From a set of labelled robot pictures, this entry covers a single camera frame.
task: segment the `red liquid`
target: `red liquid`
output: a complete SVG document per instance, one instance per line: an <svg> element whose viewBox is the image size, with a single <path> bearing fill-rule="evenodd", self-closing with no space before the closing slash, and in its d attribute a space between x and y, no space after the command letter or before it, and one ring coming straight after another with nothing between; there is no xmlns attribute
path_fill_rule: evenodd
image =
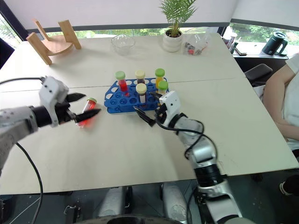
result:
<svg viewBox="0 0 299 224"><path fill-rule="evenodd" d="M120 86L121 91L123 91L123 92L128 91L128 86L127 86L127 83L126 83L125 79L118 80L118 85Z"/></svg>
<svg viewBox="0 0 299 224"><path fill-rule="evenodd" d="M96 105L95 102L89 100L88 103L87 103L87 105L85 106L83 112L93 109L95 107L95 105ZM87 120L83 120L83 121L79 122L78 125L79 126L86 126L86 125L89 124L90 120L91 120L91 118L87 119Z"/></svg>

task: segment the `yellow cap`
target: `yellow cap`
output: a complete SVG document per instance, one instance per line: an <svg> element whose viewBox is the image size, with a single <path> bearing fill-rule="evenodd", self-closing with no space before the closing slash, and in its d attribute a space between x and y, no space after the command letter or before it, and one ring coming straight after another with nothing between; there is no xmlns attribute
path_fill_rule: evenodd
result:
<svg viewBox="0 0 299 224"><path fill-rule="evenodd" d="M144 71L142 71L142 70L137 70L136 72L135 72L135 76L136 76L136 78L144 78L145 77L145 72Z"/></svg>
<svg viewBox="0 0 299 224"><path fill-rule="evenodd" d="M139 94L144 94L146 92L147 88L146 88L146 84L144 83L139 83L136 86L136 92L138 92Z"/></svg>

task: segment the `wooden stand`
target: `wooden stand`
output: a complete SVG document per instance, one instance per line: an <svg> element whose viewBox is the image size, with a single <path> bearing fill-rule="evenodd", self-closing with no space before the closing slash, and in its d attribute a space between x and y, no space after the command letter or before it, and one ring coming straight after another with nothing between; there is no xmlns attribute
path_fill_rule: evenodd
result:
<svg viewBox="0 0 299 224"><path fill-rule="evenodd" d="M58 22L63 35L56 35L48 37L45 30L42 28L39 21L34 20L34 23L37 25L37 28L44 40L40 40L36 33L31 33L26 40L31 44L31 46L36 50L39 56L47 65L51 65L52 61L49 56L58 55L66 52L73 45L76 49L81 49L80 42L76 37L73 27L70 24L70 21L65 20Z"/></svg>

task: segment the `black cable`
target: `black cable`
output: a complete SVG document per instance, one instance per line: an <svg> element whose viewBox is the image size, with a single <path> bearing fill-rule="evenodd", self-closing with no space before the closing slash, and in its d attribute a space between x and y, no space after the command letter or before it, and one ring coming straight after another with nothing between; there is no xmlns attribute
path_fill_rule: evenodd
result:
<svg viewBox="0 0 299 224"><path fill-rule="evenodd" d="M190 217L192 218L192 214L191 214L191 211L190 211L190 203L191 203L192 196L194 195L194 192L196 191L196 189L197 188L194 188L194 190L190 194L188 202L187 202L187 224L189 224L189 221L190 221L190 219L188 217L188 213L190 214Z"/></svg>
<svg viewBox="0 0 299 224"><path fill-rule="evenodd" d="M0 82L0 85L1 85L1 84L4 84L4 83L12 82L12 81L18 81L18 80L41 80L41 81L44 81L44 79L45 79L44 77L12 78L12 79L8 79L8 80L5 80L5 81Z"/></svg>
<svg viewBox="0 0 299 224"><path fill-rule="evenodd" d="M40 187L40 200L39 200L39 203L38 203L38 206L37 206L37 209L36 209L36 212L33 216L33 219L31 221L31 224L34 224L36 222L36 218L37 218L37 215L41 209L41 205L42 205L42 202L43 202L43 183L42 183L42 180L41 180L41 176L39 175L39 172L35 166L35 164L33 163L32 159L30 158L29 154L26 152L26 150L23 148L23 146L21 146L18 142L16 143L16 145L23 151L23 153L26 155L27 159L29 160L29 162L31 163L34 171L36 172L36 176L37 176L37 179L38 179L38 182L39 182L39 187Z"/></svg>
<svg viewBox="0 0 299 224"><path fill-rule="evenodd" d="M158 118L158 114L156 115L156 123L163 129L166 129L166 130L169 130L169 131L175 131L175 132L192 132L192 133L196 133L196 134L199 134L199 137L197 138L197 140L195 142L193 142L192 145L190 145L186 150L185 150L185 158L188 159L188 157L186 156L187 152L193 148L193 146L195 146L197 144L197 142L201 139L202 136L205 136L203 134L204 132L204 124L198 120L195 120L197 122L199 122L201 125L202 125L202 132L198 132L198 131L195 131L195 130L191 130L191 129L181 129L181 128L172 128L172 127L166 127L166 126L163 126L161 124L161 122L159 121L159 118Z"/></svg>

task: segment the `window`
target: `window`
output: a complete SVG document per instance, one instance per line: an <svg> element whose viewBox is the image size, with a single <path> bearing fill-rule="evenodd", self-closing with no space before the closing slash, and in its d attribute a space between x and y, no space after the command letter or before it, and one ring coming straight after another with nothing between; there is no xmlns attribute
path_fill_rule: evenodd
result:
<svg viewBox="0 0 299 224"><path fill-rule="evenodd" d="M128 36L157 36L163 35L168 28L157 29L109 29L109 30L83 30L75 31L78 38L101 38L101 37L114 37L119 34L125 34ZM206 27L197 28L181 28L185 34L200 34L206 32ZM47 33L49 36L62 35L62 32Z"/></svg>
<svg viewBox="0 0 299 224"><path fill-rule="evenodd" d="M8 22L0 14L0 38L14 49L22 42Z"/></svg>
<svg viewBox="0 0 299 224"><path fill-rule="evenodd" d="M230 39L230 35L233 32L237 33L236 40L239 41L237 48L248 55L258 55L274 31L282 32L287 36L288 45L284 53L288 56L293 56L299 52L299 31L230 23L223 37Z"/></svg>

